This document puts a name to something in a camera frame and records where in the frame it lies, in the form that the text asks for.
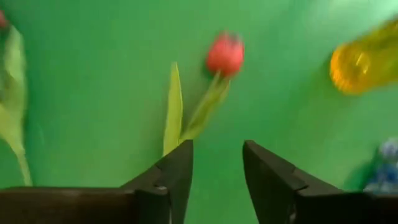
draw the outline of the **red tulip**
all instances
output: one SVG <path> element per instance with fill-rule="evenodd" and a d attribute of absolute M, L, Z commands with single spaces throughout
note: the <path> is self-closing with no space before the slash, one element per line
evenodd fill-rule
<path fill-rule="evenodd" d="M 207 68 L 230 77 L 240 70 L 243 64 L 243 42 L 236 35 L 223 33 L 218 36 L 207 57 Z"/>
<path fill-rule="evenodd" d="M 0 11 L 0 28 L 6 28 L 8 26 L 8 21 L 4 16 L 4 13 Z"/>

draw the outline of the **yellow bottle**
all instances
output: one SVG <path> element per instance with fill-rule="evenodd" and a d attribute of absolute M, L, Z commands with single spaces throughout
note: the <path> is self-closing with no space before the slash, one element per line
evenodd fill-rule
<path fill-rule="evenodd" d="M 398 19 L 339 46 L 331 58 L 330 76 L 347 94 L 398 81 Z"/>

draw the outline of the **tulip leaf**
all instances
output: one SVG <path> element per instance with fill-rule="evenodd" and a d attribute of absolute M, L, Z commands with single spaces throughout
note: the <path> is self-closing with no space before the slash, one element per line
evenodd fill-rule
<path fill-rule="evenodd" d="M 230 83 L 230 79 L 224 78 L 220 80 L 220 75 L 216 75 L 188 123 L 180 142 L 187 139 L 194 139 L 204 130 L 215 109 L 226 98 Z"/>
<path fill-rule="evenodd" d="M 26 186 L 32 185 L 23 145 L 23 121 L 26 110 L 26 80 L 23 39 L 11 27 L 4 46 L 4 68 L 1 72 L 0 136 L 17 157 Z"/>
<path fill-rule="evenodd" d="M 173 151 L 178 145 L 182 125 L 182 92 L 177 63 L 172 64 L 170 75 L 169 102 L 163 140 L 163 155 Z"/>

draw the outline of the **flower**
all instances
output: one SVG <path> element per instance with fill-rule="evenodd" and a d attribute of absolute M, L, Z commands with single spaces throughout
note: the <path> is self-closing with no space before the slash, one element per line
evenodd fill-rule
<path fill-rule="evenodd" d="M 208 53 L 207 68 L 220 72 L 222 77 L 230 77 L 242 67 L 243 52 L 243 42 L 238 36 L 222 33 Z"/>
<path fill-rule="evenodd" d="M 0 11 L 0 28 L 6 28 L 8 26 L 8 21 L 4 16 L 4 13 Z"/>

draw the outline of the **green backdrop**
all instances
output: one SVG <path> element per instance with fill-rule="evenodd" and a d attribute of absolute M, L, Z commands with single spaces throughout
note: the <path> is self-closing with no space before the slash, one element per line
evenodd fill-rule
<path fill-rule="evenodd" d="M 398 86 L 345 96 L 333 49 L 398 11 L 396 0 L 1 0 L 25 37 L 27 157 L 39 186 L 119 186 L 162 155 L 169 72 L 185 115 L 210 82 L 215 35 L 242 35 L 245 63 L 195 141 L 187 223 L 256 223 L 241 146 L 264 147 L 355 190 L 380 141 L 397 134 Z M 2 142 L 0 187 L 21 185 Z"/>

